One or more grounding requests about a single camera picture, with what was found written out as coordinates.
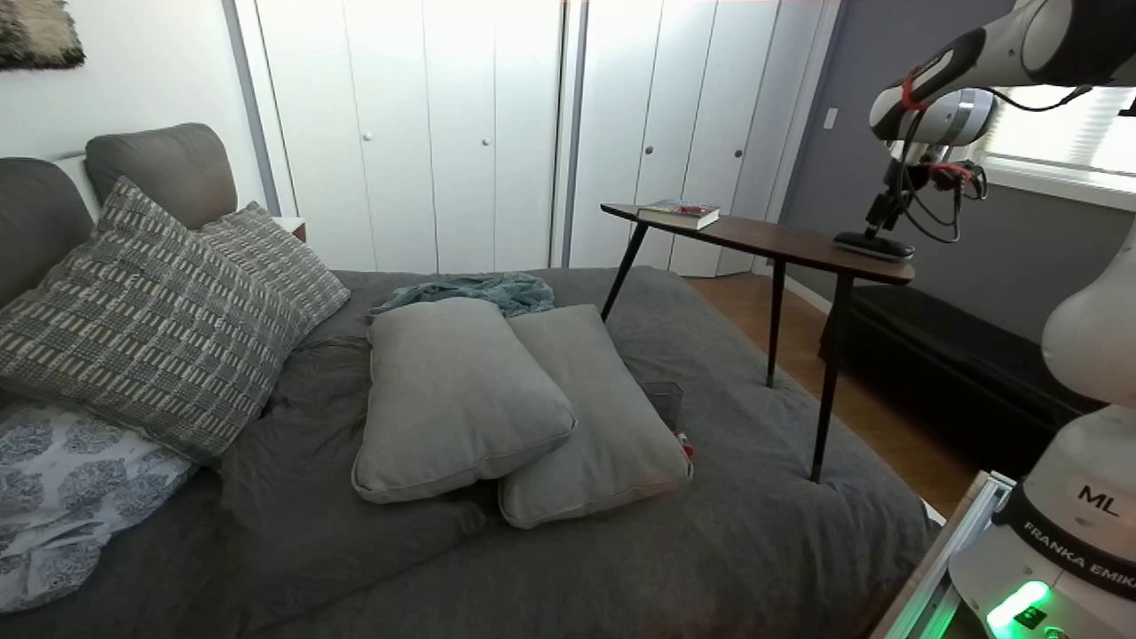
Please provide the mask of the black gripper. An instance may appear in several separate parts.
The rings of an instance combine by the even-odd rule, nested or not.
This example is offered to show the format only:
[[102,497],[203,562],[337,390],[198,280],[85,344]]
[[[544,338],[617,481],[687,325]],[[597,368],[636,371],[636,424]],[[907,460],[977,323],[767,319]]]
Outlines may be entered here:
[[875,229],[892,229],[922,183],[926,171],[908,151],[896,147],[886,171],[886,188],[877,190],[866,223]]

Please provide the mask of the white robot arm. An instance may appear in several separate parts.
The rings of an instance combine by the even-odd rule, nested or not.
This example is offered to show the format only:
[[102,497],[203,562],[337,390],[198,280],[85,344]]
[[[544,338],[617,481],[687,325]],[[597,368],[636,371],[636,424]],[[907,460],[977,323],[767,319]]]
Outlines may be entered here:
[[931,166],[995,124],[1013,86],[1062,86],[1075,99],[1128,86],[1132,59],[1136,0],[1015,0],[1008,13],[961,33],[871,103],[871,132],[892,161],[866,229],[896,227]]

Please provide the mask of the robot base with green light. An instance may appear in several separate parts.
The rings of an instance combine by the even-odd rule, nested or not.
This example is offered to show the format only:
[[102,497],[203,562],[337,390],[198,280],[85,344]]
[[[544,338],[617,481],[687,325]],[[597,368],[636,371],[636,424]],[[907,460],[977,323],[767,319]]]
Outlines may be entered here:
[[1042,350],[1102,407],[1021,481],[982,471],[871,639],[1136,639],[1136,227]]

